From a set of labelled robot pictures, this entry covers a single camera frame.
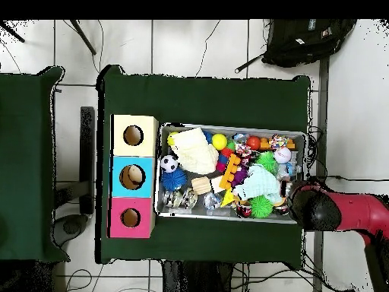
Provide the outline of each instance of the green tablecloth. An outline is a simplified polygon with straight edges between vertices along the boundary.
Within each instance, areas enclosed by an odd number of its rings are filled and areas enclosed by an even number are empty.
[[[225,125],[306,132],[309,78],[176,78],[124,75],[117,65],[100,74],[96,261],[175,259],[223,262],[285,262],[301,266],[302,230],[294,224],[157,217],[148,240],[109,239],[106,215],[109,183],[109,116],[154,116],[159,122]]]
[[[51,234],[51,98],[62,73],[0,74],[0,259],[68,260]]]

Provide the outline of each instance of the soccer ball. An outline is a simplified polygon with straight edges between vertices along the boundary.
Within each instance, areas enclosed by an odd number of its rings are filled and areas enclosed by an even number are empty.
[[[172,173],[178,166],[179,163],[177,162],[177,158],[170,154],[163,157],[161,160],[161,168],[167,173]]]

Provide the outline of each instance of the wooden block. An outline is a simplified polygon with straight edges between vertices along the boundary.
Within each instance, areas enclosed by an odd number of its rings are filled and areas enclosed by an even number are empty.
[[[154,168],[152,157],[113,157],[112,197],[152,197]]]
[[[191,181],[191,186],[196,195],[202,195],[211,191],[210,180],[208,177],[194,178]]]
[[[109,238],[148,239],[155,224],[152,198],[112,198]]]
[[[158,121],[152,116],[113,116],[113,154],[155,157]]]
[[[238,171],[238,165],[240,164],[240,158],[234,154],[229,156],[229,161],[227,165],[226,172],[224,173],[222,179],[220,180],[219,187],[224,189],[231,188],[231,182],[234,180],[234,173]]]
[[[218,176],[218,177],[210,180],[210,184],[212,185],[213,193],[217,194],[218,192],[222,192],[223,190],[226,190],[225,188],[220,188],[220,181],[222,180],[222,178],[223,178],[223,176]]]

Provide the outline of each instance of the circular hole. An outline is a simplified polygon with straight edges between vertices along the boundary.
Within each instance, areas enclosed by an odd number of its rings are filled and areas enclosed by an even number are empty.
[[[146,173],[136,164],[125,166],[119,175],[119,181],[122,186],[130,190],[142,187],[145,179]]]
[[[120,219],[126,227],[136,227],[141,222],[141,214],[133,208],[128,208],[122,212]]]
[[[143,131],[137,125],[128,126],[123,132],[123,140],[128,145],[139,145],[143,141]]]

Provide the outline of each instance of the red ball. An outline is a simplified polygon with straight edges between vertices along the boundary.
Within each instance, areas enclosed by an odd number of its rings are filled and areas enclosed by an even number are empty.
[[[258,150],[261,146],[261,140],[259,137],[251,136],[248,137],[246,145],[248,145],[252,150]]]

